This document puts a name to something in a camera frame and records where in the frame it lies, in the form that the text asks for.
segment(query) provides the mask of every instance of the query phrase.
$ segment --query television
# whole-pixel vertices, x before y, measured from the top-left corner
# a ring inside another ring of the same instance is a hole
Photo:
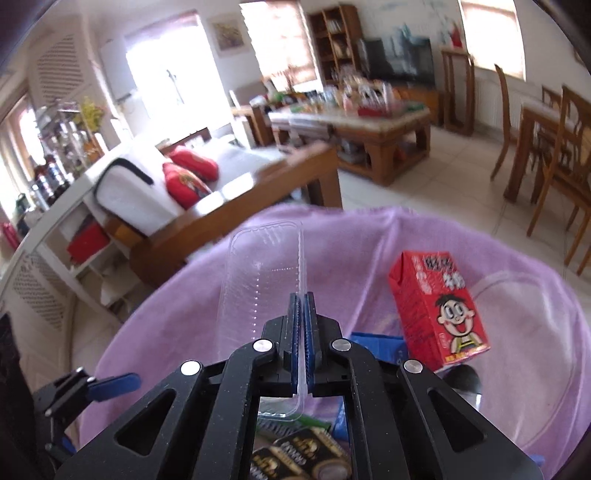
[[[393,85],[435,88],[431,41],[427,37],[397,35],[359,40],[359,56],[365,76]]]

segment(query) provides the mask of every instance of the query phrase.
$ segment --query wooden coffee table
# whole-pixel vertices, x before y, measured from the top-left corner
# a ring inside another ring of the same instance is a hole
[[[430,116],[428,108],[393,119],[364,117],[343,110],[293,113],[285,108],[269,113],[278,145],[288,140],[288,134],[304,138],[323,138],[329,134],[333,138],[363,144],[368,153],[365,162],[351,164],[340,160],[339,168],[369,177],[380,185],[391,184],[405,170],[429,155]],[[411,133],[415,134],[414,142],[407,140]],[[404,152],[403,158],[399,155],[399,148]]]

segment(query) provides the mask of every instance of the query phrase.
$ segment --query red juice box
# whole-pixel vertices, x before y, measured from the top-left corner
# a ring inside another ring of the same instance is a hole
[[[405,250],[388,281],[410,357],[437,371],[490,348],[474,301],[448,252]]]

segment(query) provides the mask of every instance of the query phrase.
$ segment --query purple cloth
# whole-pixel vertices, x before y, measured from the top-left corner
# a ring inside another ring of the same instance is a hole
[[[345,336],[402,334],[389,269],[405,249],[449,251],[491,343],[490,351],[470,361],[483,382],[481,412],[527,454],[546,458],[546,478],[557,472],[591,420],[591,332],[575,293],[550,267],[457,223],[400,208],[342,212],[281,205],[242,227],[283,220],[302,224],[307,289],[318,313],[337,319]],[[228,245],[225,239],[180,271],[115,336],[96,376],[137,372],[142,388],[91,405],[82,417],[83,444],[184,360],[217,360]],[[241,254],[248,254],[248,245]],[[274,248],[269,254],[282,253]],[[306,411],[331,420],[336,407],[306,399]]]

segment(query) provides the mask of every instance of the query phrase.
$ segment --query cartoon boy face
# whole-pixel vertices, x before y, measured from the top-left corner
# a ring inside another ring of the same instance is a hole
[[[464,299],[455,295],[441,295],[435,305],[440,312],[437,321],[454,337],[465,337],[472,331],[475,313],[466,306]]]

